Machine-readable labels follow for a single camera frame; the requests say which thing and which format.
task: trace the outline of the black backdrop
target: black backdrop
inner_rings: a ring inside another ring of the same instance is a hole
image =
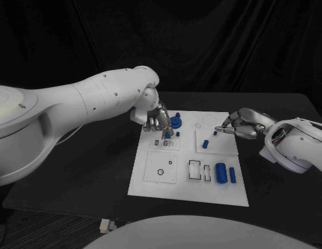
[[[322,115],[322,1],[0,0],[0,85],[138,65],[160,91],[304,93]]]

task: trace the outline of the blue part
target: blue part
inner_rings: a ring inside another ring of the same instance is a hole
[[[230,182],[236,183],[236,173],[235,173],[235,168],[230,167]]]
[[[178,117],[171,117],[170,118],[170,125],[173,126],[174,129],[181,127],[181,119]]]
[[[204,140],[203,149],[207,149],[209,140]]]
[[[216,164],[216,174],[217,174],[217,182],[227,183],[229,179],[226,177],[226,164],[225,163]]]

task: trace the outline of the black table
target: black table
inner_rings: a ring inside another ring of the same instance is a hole
[[[161,92],[160,98],[171,110],[232,113],[249,107],[278,120],[322,122],[302,94]],[[128,196],[140,132],[130,112],[88,124],[17,181],[4,207],[130,222],[163,215],[220,217],[322,245],[322,173],[315,167],[305,174],[291,172],[259,155],[263,137],[236,137],[249,207]]]

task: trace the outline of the white board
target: white board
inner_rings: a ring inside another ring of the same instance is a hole
[[[170,116],[173,117],[177,112],[181,115],[181,127],[174,129],[174,132],[180,132],[180,137],[174,136],[167,140],[167,146],[161,140],[161,132],[141,131],[128,195],[249,206],[235,135],[223,133],[213,135],[214,127],[223,124],[229,113],[168,110]],[[207,149],[201,148],[204,139],[210,141]],[[170,168],[171,164],[167,165],[167,161],[174,154],[177,165]],[[158,164],[151,163],[155,157],[160,159]],[[226,184],[217,183],[217,163],[226,164],[229,177]],[[230,167],[236,172],[235,184],[230,182]],[[164,171],[160,176],[158,168],[166,170],[167,174]],[[200,174],[200,179],[190,179],[190,170],[194,178],[199,178]]]

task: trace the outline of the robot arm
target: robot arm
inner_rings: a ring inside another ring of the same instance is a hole
[[[304,173],[312,165],[322,171],[322,130],[311,123],[322,126],[299,118],[278,122],[258,110],[242,108],[214,129],[246,139],[263,134],[265,147],[259,154],[288,170]]]
[[[43,163],[62,136],[132,107],[131,120],[173,133],[160,102],[160,79],[147,66],[102,72],[46,89],[0,86],[0,185],[23,178]]]

